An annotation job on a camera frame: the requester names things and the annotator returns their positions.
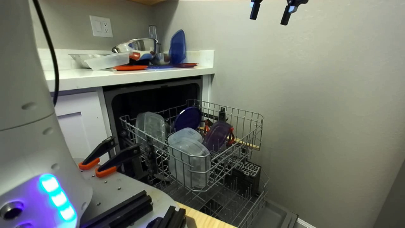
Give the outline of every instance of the blue led light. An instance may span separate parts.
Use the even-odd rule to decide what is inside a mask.
[[[68,222],[76,218],[76,212],[55,176],[51,174],[43,174],[39,177],[39,183],[41,184],[42,189],[44,189],[49,195],[58,214],[64,221]]]

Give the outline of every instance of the wall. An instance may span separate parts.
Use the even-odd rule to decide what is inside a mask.
[[[374,228],[405,227],[405,162],[392,185]]]
[[[180,0],[154,7],[164,49],[214,49],[214,102],[265,116],[269,199],[318,228],[370,228],[405,159],[405,4]]]
[[[111,50],[147,37],[153,24],[150,6],[126,0],[40,0],[40,5],[56,49]],[[31,15],[37,47],[48,48],[32,3]],[[89,15],[110,18],[114,37],[94,37]]]

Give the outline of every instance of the baseboard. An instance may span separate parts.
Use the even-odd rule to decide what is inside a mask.
[[[315,227],[302,219],[297,219],[294,228],[315,228]]]

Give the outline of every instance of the outlet cover plate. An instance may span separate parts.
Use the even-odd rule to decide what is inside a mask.
[[[113,37],[111,21],[106,17],[90,16],[93,36],[95,37]]]

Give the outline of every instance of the wire rack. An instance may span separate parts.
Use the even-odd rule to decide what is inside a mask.
[[[168,144],[167,138],[174,133],[172,128],[165,132],[166,139],[163,141],[136,128],[136,118],[128,115],[120,117],[125,130],[121,135],[128,145],[137,143],[137,139],[138,142],[147,144],[141,147],[143,151],[141,162],[148,167],[149,184],[166,192],[174,200],[222,221],[238,227],[249,227],[264,206],[269,179],[261,170],[259,174],[262,175],[257,177],[257,180],[260,180],[258,187],[255,187],[252,183],[246,183],[243,177],[232,176],[232,171],[238,169],[247,178],[260,170],[260,167],[252,164],[247,166],[246,161],[251,158],[253,151],[260,150],[263,116],[195,99],[187,100],[185,105],[169,108],[157,114],[161,115],[170,126],[173,125],[177,115],[187,107],[198,107],[201,110],[201,125],[197,130],[202,136],[207,133],[206,120],[213,123],[222,120],[233,127],[234,143],[228,143],[230,141],[228,137],[226,143],[214,146],[216,150],[213,149],[209,154],[190,155],[187,151]],[[174,172],[169,168],[171,160],[175,161]],[[196,169],[193,165],[195,161],[204,164],[203,168]],[[203,186],[195,184],[195,177],[204,180]]]

